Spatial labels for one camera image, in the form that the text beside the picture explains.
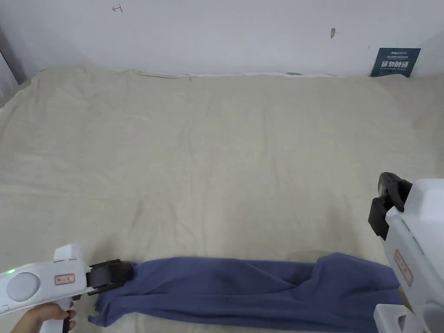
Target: blue sign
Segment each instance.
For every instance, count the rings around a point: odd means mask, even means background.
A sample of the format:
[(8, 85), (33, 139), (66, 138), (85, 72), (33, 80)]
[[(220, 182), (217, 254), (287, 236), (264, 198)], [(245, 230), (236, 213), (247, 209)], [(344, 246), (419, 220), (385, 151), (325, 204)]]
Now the blue sign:
[(380, 48), (370, 76), (402, 74), (410, 77), (420, 48)]

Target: finger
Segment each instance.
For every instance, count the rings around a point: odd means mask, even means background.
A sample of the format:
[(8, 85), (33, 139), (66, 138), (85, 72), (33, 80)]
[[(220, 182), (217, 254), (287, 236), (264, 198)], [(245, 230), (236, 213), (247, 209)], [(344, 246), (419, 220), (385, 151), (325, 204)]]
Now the finger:
[(75, 327), (76, 322), (74, 320), (71, 320), (69, 322), (69, 330), (71, 331)]
[(69, 310), (68, 313), (69, 313), (69, 319), (72, 319), (77, 315), (77, 312), (74, 310)]
[(39, 321), (50, 319), (63, 320), (69, 316), (69, 313), (63, 311), (58, 304), (48, 303), (36, 306), (29, 310)]

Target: sticker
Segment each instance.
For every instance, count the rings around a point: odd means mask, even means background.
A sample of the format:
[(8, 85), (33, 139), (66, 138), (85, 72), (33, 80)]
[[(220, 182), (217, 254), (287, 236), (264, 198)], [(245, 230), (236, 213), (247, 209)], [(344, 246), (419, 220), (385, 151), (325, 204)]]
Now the sticker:
[(420, 48), (380, 48), (370, 76), (402, 74), (410, 77)]
[(404, 276), (405, 281), (410, 287), (413, 283), (413, 274), (398, 250), (395, 251), (395, 262), (398, 265), (398, 268), (401, 271), (402, 275)]
[(68, 283), (75, 282), (74, 274), (56, 275), (54, 277), (55, 285), (67, 285)]

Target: bed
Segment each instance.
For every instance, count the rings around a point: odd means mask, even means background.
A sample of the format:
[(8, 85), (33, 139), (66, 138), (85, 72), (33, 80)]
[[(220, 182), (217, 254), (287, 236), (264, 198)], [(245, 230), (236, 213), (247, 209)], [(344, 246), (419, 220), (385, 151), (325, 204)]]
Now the bed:
[[(178, 255), (386, 263), (377, 180), (444, 176), (444, 77), (221, 77), (51, 67), (0, 111), (0, 271)], [(76, 303), (77, 331), (94, 297)], [(5, 332), (20, 312), (0, 317)], [(126, 315), (107, 332), (253, 332)]]

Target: red label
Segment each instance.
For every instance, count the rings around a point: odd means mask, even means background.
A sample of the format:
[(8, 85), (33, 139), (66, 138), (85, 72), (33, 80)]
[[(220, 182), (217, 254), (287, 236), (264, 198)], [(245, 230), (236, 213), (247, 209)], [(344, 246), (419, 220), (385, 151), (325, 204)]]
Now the red label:
[(398, 250), (395, 251), (395, 262), (398, 265), (398, 268), (401, 271), (402, 276), (404, 276), (405, 281), (410, 287), (413, 283), (413, 274)]
[(74, 274), (64, 274), (64, 275), (56, 275), (54, 277), (55, 285), (67, 285), (68, 283), (75, 282)]

